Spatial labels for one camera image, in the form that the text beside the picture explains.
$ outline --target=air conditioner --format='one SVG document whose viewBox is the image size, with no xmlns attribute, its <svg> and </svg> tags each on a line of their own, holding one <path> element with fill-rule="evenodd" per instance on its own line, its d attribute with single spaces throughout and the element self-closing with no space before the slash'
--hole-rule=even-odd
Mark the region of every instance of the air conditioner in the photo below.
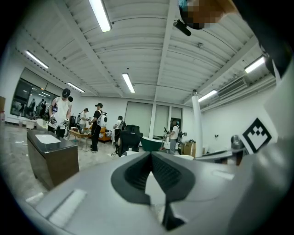
<svg viewBox="0 0 294 235">
<path fill-rule="evenodd" d="M 231 83 L 227 84 L 224 88 L 220 89 L 217 93 L 218 97 L 226 98 L 229 97 L 245 88 L 248 87 L 244 77 L 239 78 Z"/>
</svg>

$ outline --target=white t-shirt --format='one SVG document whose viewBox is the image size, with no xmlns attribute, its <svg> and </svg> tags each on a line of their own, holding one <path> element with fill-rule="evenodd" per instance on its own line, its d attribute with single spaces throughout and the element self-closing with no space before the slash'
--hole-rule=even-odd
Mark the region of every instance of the white t-shirt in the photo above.
<svg viewBox="0 0 294 235">
<path fill-rule="evenodd" d="M 174 134 L 172 134 L 170 136 L 170 139 L 171 140 L 176 140 L 178 138 L 178 134 L 179 134 L 179 127 L 178 126 L 174 126 L 173 127 L 173 131 L 174 131 Z"/>
<path fill-rule="evenodd" d="M 86 124 L 86 121 L 82 119 L 82 118 L 87 118 L 86 113 L 84 111 L 81 112 L 80 118 L 81 118 L 81 120 L 79 123 L 82 125 Z"/>
<path fill-rule="evenodd" d="M 70 109 L 70 102 L 63 101 L 61 97 L 58 97 L 53 100 L 52 104 L 54 103 L 56 103 L 57 112 L 53 111 L 53 114 L 57 122 L 55 124 L 52 124 L 51 122 L 49 122 L 48 125 L 53 128 L 60 126 L 60 129 L 65 129 L 63 122 L 64 122 L 64 119 L 66 119 L 66 114 L 68 110 Z"/>
<path fill-rule="evenodd" d="M 121 120 L 118 120 L 117 122 L 116 122 L 116 124 L 115 125 L 117 125 L 117 127 L 115 128 L 116 130 L 117 129 L 119 129 L 119 125 L 121 124 Z"/>
</svg>

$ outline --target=fluorescent light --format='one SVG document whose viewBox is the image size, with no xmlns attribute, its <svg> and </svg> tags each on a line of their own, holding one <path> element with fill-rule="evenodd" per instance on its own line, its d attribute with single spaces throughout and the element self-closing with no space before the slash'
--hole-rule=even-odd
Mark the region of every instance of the fluorescent light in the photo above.
<svg viewBox="0 0 294 235">
<path fill-rule="evenodd" d="M 89 0 L 91 7 L 93 9 L 93 12 L 97 18 L 97 21 L 99 23 L 99 26 L 102 30 L 102 32 L 107 32 L 111 29 L 111 24 L 108 19 L 106 10 L 104 8 L 104 4 L 102 3 L 102 0 Z"/>
<path fill-rule="evenodd" d="M 70 86 L 72 86 L 73 88 L 75 88 L 75 89 L 79 90 L 80 92 L 83 92 L 83 93 L 85 93 L 85 91 L 84 91 L 84 90 L 82 90 L 81 88 L 78 88 L 77 86 L 75 86 L 74 84 L 72 84 L 72 83 L 70 83 L 70 82 L 68 82 L 68 85 L 70 85 Z"/>
<path fill-rule="evenodd" d="M 44 68 L 48 68 L 47 65 L 45 65 L 41 60 L 39 60 L 37 57 L 35 57 L 31 52 L 29 52 L 28 50 L 26 51 L 26 53 L 32 57 L 34 60 L 36 60 L 40 65 L 42 65 Z"/>
<path fill-rule="evenodd" d="M 45 94 L 45 95 L 51 96 L 51 95 L 49 95 L 49 94 L 46 94 L 45 92 L 42 92 L 42 93 Z"/>
<path fill-rule="evenodd" d="M 265 58 L 262 56 L 254 61 L 252 64 L 245 68 L 246 73 L 250 73 L 252 70 L 255 70 L 258 66 L 262 65 L 265 62 Z"/>
<path fill-rule="evenodd" d="M 204 101 L 205 99 L 207 99 L 208 97 L 211 97 L 212 95 L 214 95 L 214 94 L 216 94 L 216 93 L 217 93 L 217 91 L 216 91 L 216 90 L 213 90 L 213 91 L 209 92 L 208 94 L 206 94 L 205 96 L 202 96 L 202 97 L 198 100 L 198 102 Z"/>
<path fill-rule="evenodd" d="M 133 87 L 132 83 L 130 82 L 129 75 L 127 73 L 123 73 L 123 78 L 124 78 L 125 83 L 127 83 L 128 88 L 130 89 L 131 93 L 135 93 L 134 87 Z"/>
</svg>

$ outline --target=sink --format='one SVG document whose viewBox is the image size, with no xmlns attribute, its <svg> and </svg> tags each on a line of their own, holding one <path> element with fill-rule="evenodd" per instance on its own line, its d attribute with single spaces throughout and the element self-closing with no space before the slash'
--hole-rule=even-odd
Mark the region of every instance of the sink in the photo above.
<svg viewBox="0 0 294 235">
<path fill-rule="evenodd" d="M 60 142 L 59 139 L 50 134 L 36 134 L 35 136 L 42 144 L 54 144 Z"/>
</svg>

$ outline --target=counter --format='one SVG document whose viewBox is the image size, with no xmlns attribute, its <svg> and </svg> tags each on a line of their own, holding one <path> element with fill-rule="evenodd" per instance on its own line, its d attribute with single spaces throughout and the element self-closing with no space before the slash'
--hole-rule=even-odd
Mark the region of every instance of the counter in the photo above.
<svg viewBox="0 0 294 235">
<path fill-rule="evenodd" d="M 58 143 L 42 143 L 36 135 L 51 135 Z M 28 130 L 28 155 L 35 177 L 52 189 L 79 172 L 78 146 L 46 130 Z"/>
</svg>

